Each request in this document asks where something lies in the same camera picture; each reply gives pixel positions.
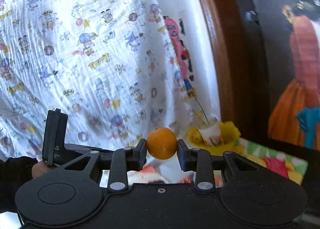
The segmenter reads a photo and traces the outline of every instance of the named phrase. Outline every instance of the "red dress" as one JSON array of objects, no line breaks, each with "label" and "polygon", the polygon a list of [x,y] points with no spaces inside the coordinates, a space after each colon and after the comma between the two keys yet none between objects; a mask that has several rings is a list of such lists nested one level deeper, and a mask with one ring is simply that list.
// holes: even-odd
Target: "red dress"
[{"label": "red dress", "polygon": [[[269,117],[268,136],[304,146],[304,134],[296,116],[304,107],[319,107],[320,50],[312,23],[306,16],[298,16],[292,27],[290,48],[295,79],[286,87]],[[319,124],[314,148],[320,150]]]}]

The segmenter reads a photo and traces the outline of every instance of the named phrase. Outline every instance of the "black circular pad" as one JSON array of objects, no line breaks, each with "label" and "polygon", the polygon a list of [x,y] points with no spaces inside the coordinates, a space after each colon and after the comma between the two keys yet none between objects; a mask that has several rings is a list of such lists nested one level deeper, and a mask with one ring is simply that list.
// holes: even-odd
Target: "black circular pad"
[{"label": "black circular pad", "polygon": [[16,206],[21,216],[31,222],[67,225],[95,211],[102,201],[99,185],[87,174],[54,171],[24,184],[16,193]]},{"label": "black circular pad", "polygon": [[63,204],[76,195],[76,189],[66,183],[52,183],[43,186],[39,192],[38,197],[44,203],[51,205]]},{"label": "black circular pad", "polygon": [[298,184],[271,171],[240,172],[220,196],[233,216],[251,225],[291,223],[307,204],[307,195]]}]

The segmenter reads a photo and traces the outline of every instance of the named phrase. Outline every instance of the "orange skirt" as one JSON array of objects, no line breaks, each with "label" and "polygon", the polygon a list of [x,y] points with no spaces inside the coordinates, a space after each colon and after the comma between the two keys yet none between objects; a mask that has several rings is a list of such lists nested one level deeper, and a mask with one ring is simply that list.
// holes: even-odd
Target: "orange skirt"
[{"label": "orange skirt", "polygon": [[[269,117],[269,138],[304,146],[304,133],[296,118],[297,114],[305,107],[304,99],[304,90],[300,83],[294,79],[279,98]],[[320,150],[320,124],[317,125],[317,140],[314,148]]]}]

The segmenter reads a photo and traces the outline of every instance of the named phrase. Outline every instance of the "blue cloth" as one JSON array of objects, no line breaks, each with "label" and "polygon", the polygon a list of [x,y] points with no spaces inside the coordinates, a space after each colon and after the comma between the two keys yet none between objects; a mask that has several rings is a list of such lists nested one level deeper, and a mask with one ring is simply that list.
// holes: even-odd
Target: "blue cloth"
[{"label": "blue cloth", "polygon": [[317,123],[320,122],[320,108],[305,108],[297,114],[299,125],[305,133],[304,146],[313,149],[316,140]]}]

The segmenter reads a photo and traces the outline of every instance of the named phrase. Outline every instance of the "black wire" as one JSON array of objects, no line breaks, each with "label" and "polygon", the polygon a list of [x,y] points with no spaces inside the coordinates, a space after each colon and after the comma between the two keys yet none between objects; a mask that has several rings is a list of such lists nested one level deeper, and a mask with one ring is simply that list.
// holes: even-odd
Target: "black wire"
[{"label": "black wire", "polygon": [[205,119],[207,119],[208,125],[210,125],[210,123],[209,123],[209,121],[208,121],[208,118],[207,118],[207,116],[205,115],[205,112],[204,112],[202,106],[200,105],[199,101],[197,100],[197,98],[196,98],[196,101],[198,102],[199,106],[201,107],[202,112],[203,112],[203,114],[204,114],[204,117],[205,117]]}]

